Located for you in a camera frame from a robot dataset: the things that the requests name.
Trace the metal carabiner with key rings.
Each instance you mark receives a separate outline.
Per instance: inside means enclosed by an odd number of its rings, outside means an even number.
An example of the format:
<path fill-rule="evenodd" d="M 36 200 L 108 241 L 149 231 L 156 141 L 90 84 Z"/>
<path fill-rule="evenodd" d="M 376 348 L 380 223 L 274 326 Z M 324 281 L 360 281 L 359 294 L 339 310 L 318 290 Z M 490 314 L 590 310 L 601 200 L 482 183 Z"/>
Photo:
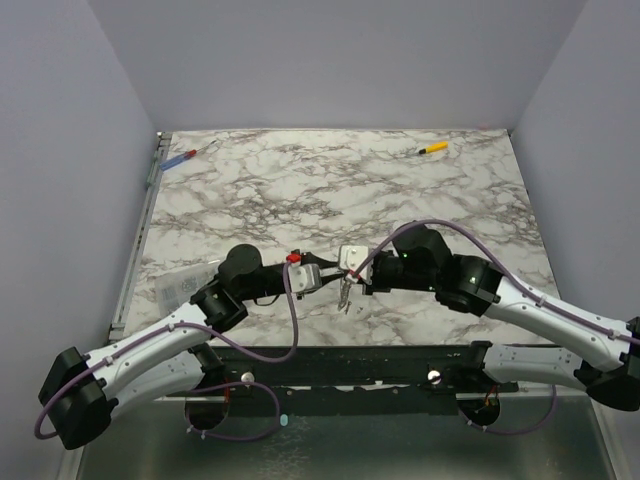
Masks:
<path fill-rule="evenodd" d="M 340 280 L 339 299 L 337 309 L 339 311 L 347 311 L 350 305 L 351 288 L 357 284 L 357 280 L 350 274 L 346 274 Z"/>

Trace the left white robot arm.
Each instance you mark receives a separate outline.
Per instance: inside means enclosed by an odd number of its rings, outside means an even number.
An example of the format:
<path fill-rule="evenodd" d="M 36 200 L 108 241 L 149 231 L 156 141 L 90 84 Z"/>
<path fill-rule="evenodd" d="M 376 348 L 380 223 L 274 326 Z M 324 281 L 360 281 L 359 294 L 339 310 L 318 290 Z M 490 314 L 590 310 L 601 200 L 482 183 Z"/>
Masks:
<path fill-rule="evenodd" d="M 282 264 L 265 265 L 257 247 L 233 247 L 213 278 L 156 324 L 88 353 L 60 352 L 38 394 L 43 410 L 35 436 L 58 438 L 74 450 L 130 407 L 192 389 L 214 392 L 225 375 L 209 342 L 233 343 L 224 334 L 247 317 L 247 302 L 283 296 L 292 303 L 348 270 L 341 260 L 297 251 Z"/>

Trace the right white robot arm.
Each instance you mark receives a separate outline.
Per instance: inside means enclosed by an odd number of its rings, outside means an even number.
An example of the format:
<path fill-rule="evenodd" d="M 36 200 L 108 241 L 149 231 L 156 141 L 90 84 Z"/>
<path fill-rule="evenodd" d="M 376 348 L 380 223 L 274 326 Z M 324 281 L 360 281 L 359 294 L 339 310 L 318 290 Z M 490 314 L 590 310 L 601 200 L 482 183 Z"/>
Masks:
<path fill-rule="evenodd" d="M 550 346 L 492 345 L 459 367 L 461 383 L 481 391 L 493 381 L 563 385 L 607 407 L 639 408 L 639 321 L 609 318 L 548 296 L 511 273 L 479 240 L 481 256 L 454 254 L 440 220 L 395 230 L 346 279 L 370 292 L 429 291 L 455 312 L 502 321 L 551 341 Z"/>

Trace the yellow screwdriver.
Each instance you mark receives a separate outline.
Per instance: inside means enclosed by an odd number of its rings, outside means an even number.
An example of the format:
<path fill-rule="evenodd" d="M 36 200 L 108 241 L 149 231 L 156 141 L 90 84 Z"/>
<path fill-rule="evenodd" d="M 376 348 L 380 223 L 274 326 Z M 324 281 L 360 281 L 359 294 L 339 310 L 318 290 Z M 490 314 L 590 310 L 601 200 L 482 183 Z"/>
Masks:
<path fill-rule="evenodd" d="M 429 154 L 432 154 L 432 153 L 435 153 L 435 152 L 438 152 L 438 151 L 441 151 L 441 150 L 445 150 L 447 148 L 448 148 L 448 143 L 446 141 L 438 142 L 438 143 L 435 143 L 435 144 L 432 144 L 432 145 L 429 145 L 429 146 L 426 146 L 426 147 L 420 149 L 418 151 L 418 154 L 419 155 L 429 155 Z"/>

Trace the blue red screwdriver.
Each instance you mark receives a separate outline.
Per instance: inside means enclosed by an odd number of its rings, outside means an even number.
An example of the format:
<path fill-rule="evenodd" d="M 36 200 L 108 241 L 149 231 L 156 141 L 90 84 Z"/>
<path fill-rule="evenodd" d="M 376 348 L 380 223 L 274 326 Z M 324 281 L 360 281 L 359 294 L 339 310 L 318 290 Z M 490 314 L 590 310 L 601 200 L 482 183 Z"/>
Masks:
<path fill-rule="evenodd" d="M 167 170 L 170 170 L 172 168 L 175 168 L 176 166 L 191 160 L 192 158 L 198 156 L 201 153 L 204 153 L 205 151 L 207 151 L 211 146 L 215 145 L 217 143 L 216 140 L 213 140 L 211 142 L 209 142 L 208 144 L 206 144 L 205 146 L 199 148 L 199 149 L 192 149 L 189 151 L 186 151 L 184 153 L 181 153 L 179 155 L 176 155 L 168 160 L 165 160 L 164 162 L 162 162 L 159 165 L 159 169 L 161 172 L 166 172 Z"/>

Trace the black mounting rail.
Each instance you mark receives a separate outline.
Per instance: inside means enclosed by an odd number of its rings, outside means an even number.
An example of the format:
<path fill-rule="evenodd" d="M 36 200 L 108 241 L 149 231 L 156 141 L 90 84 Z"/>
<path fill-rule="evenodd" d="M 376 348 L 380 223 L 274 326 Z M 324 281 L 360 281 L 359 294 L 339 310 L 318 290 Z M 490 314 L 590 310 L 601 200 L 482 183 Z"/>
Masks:
<path fill-rule="evenodd" d="M 266 417 L 455 415 L 457 395 L 475 398 L 514 382 L 483 370 L 488 342 L 436 346 L 300 347 L 283 363 L 266 363 L 231 347 L 199 351 L 198 395 L 224 385 L 229 414 Z"/>

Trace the aluminium side rail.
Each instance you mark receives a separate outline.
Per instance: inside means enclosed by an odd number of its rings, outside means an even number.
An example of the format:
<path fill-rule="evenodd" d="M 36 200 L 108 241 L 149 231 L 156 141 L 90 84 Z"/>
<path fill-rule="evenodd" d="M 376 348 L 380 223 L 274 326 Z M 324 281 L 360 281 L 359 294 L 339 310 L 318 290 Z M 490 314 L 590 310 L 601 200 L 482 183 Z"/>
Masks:
<path fill-rule="evenodd" d="M 134 235 L 132 250 L 127 263 L 123 285 L 118 296 L 116 309 L 108 329 L 108 343 L 121 340 L 124 337 L 126 321 L 136 286 L 136 278 L 159 191 L 159 187 L 157 186 L 159 178 L 161 177 L 159 166 L 162 161 L 167 159 L 171 139 L 171 132 L 158 133 L 158 143 L 152 156 L 151 167 L 146 178 L 145 197 Z"/>

